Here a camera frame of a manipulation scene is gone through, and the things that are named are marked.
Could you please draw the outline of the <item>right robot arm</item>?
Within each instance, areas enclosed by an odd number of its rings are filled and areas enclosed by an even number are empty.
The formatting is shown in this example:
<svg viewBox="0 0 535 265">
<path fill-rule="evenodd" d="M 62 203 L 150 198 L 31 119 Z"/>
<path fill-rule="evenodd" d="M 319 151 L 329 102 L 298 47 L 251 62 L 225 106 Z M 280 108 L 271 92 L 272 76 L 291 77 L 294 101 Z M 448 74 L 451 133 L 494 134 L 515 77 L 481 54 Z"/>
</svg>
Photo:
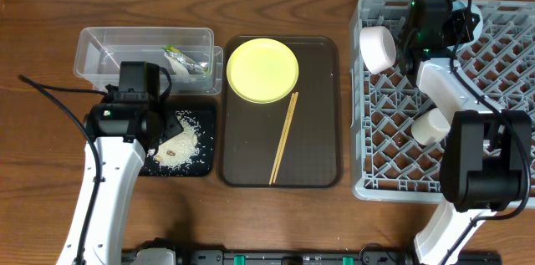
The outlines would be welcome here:
<svg viewBox="0 0 535 265">
<path fill-rule="evenodd" d="M 471 1 L 412 0 L 399 41 L 402 74 L 450 126 L 441 160 L 443 198 L 414 239 L 419 264 L 454 264 L 485 221 L 507 220 L 530 192 L 531 119 L 487 98 L 461 70 L 456 51 L 481 34 Z"/>
</svg>

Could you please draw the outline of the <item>white green cup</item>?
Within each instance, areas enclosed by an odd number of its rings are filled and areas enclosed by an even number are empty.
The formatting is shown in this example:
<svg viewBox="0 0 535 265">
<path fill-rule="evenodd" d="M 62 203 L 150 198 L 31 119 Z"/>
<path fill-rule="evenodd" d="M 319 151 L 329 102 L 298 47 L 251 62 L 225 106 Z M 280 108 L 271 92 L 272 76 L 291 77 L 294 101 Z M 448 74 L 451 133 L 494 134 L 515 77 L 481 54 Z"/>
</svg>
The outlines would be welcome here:
<svg viewBox="0 0 535 265">
<path fill-rule="evenodd" d="M 411 126 L 411 134 L 420 145 L 430 145 L 442 141 L 450 131 L 450 123 L 438 108 L 434 108 Z"/>
</svg>

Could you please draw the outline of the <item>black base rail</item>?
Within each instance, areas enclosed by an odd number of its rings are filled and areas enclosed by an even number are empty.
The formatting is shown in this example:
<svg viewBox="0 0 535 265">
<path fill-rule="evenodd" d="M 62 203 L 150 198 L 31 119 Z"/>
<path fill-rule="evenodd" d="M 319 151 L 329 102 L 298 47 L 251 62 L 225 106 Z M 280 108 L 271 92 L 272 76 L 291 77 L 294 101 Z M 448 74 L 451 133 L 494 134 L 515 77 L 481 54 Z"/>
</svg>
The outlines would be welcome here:
<svg viewBox="0 0 535 265">
<path fill-rule="evenodd" d="M 361 252 L 222 252 L 198 250 L 194 252 L 166 251 L 156 256 L 156 248 L 124 252 L 123 264 L 190 264 L 190 265 L 388 265 L 415 264 L 405 252 L 387 252 L 383 248 L 366 247 Z"/>
</svg>

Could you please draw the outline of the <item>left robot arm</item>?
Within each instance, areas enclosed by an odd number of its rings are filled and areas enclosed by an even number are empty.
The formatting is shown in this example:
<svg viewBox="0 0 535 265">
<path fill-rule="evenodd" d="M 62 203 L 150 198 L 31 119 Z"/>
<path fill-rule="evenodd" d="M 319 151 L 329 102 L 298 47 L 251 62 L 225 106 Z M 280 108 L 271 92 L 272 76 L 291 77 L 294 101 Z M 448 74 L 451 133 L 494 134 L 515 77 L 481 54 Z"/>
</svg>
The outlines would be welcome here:
<svg viewBox="0 0 535 265">
<path fill-rule="evenodd" d="M 119 83 L 84 117 L 84 176 L 60 264 L 119 264 L 132 193 L 147 152 L 181 133 L 165 109 L 168 71 L 124 62 Z"/>
</svg>

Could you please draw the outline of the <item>green snack wrapper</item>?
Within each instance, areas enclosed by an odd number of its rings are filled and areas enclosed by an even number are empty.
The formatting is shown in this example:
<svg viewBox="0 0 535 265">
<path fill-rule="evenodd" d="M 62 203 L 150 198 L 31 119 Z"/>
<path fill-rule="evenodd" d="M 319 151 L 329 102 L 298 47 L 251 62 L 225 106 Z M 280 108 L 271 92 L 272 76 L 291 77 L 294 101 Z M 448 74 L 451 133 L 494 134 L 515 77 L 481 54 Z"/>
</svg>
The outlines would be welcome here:
<svg viewBox="0 0 535 265">
<path fill-rule="evenodd" d="M 170 62 L 175 73 L 205 74 L 208 72 L 207 62 L 197 62 L 172 45 L 167 45 L 162 49 L 164 50 L 164 56 Z"/>
</svg>

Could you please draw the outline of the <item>grey dishwasher rack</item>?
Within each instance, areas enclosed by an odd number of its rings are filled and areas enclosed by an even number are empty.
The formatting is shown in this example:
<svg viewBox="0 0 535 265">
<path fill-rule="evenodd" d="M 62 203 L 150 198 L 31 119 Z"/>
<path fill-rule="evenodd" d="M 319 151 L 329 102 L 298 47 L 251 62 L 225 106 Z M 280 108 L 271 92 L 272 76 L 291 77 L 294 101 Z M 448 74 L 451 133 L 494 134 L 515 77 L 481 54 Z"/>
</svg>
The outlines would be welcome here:
<svg viewBox="0 0 535 265">
<path fill-rule="evenodd" d="M 359 0 L 349 25 L 352 78 L 351 182 L 367 201 L 437 203 L 444 142 L 422 146 L 411 125 L 433 109 L 397 67 L 371 74 L 359 51 L 363 27 L 382 25 L 398 37 L 411 0 Z M 457 58 L 488 97 L 510 110 L 534 115 L 534 4 L 475 0 L 481 37 Z"/>
</svg>

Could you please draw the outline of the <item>clear plastic bin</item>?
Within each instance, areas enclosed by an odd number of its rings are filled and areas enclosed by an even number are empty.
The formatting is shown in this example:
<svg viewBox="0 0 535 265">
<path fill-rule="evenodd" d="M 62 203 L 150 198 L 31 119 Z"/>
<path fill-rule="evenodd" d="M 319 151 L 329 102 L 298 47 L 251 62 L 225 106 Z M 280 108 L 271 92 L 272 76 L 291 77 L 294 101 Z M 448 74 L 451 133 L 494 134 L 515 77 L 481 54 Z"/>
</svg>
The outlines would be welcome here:
<svg viewBox="0 0 535 265">
<path fill-rule="evenodd" d="M 182 69 L 171 64 L 168 48 L 203 69 Z M 178 27 L 89 27 L 81 31 L 74 61 L 74 74 L 95 89 L 119 84 L 120 65 L 146 61 L 165 68 L 172 80 L 172 94 L 218 95 L 222 90 L 223 51 L 214 44 L 209 28 Z"/>
</svg>

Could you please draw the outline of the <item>yellow plate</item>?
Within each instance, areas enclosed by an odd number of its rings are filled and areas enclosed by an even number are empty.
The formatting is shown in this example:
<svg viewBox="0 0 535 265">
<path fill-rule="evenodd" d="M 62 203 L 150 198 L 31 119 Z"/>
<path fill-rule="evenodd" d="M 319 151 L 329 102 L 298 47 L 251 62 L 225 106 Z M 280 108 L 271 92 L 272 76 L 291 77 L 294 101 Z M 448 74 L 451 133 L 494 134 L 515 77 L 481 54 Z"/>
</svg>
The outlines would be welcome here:
<svg viewBox="0 0 535 265">
<path fill-rule="evenodd" d="M 297 56 L 284 43 L 254 38 L 241 43 L 227 61 L 227 81 L 240 98 L 269 104 L 288 95 L 298 81 Z"/>
</svg>

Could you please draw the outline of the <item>light blue bowl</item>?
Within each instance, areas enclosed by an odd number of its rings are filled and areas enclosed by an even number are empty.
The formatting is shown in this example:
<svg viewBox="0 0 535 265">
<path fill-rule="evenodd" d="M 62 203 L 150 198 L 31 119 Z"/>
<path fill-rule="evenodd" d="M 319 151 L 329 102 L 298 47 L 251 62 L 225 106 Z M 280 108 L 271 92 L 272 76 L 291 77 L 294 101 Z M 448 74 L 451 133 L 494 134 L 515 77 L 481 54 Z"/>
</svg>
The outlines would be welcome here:
<svg viewBox="0 0 535 265">
<path fill-rule="evenodd" d="M 455 0 L 453 2 L 454 10 L 463 9 L 466 6 L 467 6 L 467 0 Z M 471 16 L 472 16 L 472 25 L 473 25 L 472 40 L 461 43 L 458 47 L 459 49 L 472 46 L 474 43 L 476 43 L 479 40 L 479 38 L 482 35 L 482 30 L 484 26 L 482 12 L 480 8 L 474 3 L 471 5 Z"/>
</svg>

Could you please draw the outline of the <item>brown serving tray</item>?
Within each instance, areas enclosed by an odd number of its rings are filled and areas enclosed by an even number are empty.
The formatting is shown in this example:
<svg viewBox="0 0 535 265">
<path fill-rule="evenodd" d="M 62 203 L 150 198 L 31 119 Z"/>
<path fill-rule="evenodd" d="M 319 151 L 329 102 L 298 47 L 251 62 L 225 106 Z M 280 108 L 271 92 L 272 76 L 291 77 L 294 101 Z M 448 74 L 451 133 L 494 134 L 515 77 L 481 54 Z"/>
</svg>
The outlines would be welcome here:
<svg viewBox="0 0 535 265">
<path fill-rule="evenodd" d="M 298 93 L 275 187 L 329 188 L 342 175 L 339 52 L 319 36 L 280 36 L 295 54 Z M 255 104 L 229 85 L 219 173 L 230 186 L 269 187 L 289 99 Z"/>
</svg>

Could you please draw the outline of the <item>rice leftovers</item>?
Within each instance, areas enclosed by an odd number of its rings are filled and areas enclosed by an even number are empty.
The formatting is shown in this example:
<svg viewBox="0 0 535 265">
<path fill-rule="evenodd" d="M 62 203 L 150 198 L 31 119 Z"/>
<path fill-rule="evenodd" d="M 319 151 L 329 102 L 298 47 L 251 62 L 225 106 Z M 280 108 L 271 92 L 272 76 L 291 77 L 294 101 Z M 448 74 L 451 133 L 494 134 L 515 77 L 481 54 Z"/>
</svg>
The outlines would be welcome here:
<svg viewBox="0 0 535 265">
<path fill-rule="evenodd" d="M 160 140 L 160 144 L 149 150 L 147 156 L 161 169 L 187 174 L 194 166 L 206 165 L 206 152 L 202 151 L 206 145 L 201 143 L 201 137 L 206 131 L 193 111 L 177 110 L 176 116 L 183 126 L 183 131 L 165 143 Z"/>
</svg>

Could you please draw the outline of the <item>black plastic tray bin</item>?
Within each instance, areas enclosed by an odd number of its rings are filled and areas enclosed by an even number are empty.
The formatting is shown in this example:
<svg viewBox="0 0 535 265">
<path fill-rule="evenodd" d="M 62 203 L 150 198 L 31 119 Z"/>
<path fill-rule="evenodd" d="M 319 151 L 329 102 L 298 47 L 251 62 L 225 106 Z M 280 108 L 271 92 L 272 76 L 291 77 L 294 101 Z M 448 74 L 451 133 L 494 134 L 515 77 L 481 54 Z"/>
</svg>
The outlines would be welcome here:
<svg viewBox="0 0 535 265">
<path fill-rule="evenodd" d="M 213 167 L 217 108 L 208 102 L 173 101 L 168 114 L 178 121 L 182 132 L 164 134 L 147 152 L 141 176 L 202 177 Z"/>
</svg>

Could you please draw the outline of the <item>pink bowl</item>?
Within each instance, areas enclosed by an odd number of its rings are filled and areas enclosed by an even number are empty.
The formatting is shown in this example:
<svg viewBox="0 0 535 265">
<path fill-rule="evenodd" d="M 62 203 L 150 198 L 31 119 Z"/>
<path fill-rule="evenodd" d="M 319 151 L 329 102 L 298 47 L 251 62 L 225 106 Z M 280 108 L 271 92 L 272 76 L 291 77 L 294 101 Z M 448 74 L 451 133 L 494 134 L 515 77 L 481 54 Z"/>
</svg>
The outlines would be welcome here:
<svg viewBox="0 0 535 265">
<path fill-rule="evenodd" d="M 395 64 L 395 41 L 386 27 L 362 28 L 359 45 L 364 64 L 372 74 L 379 74 Z"/>
</svg>

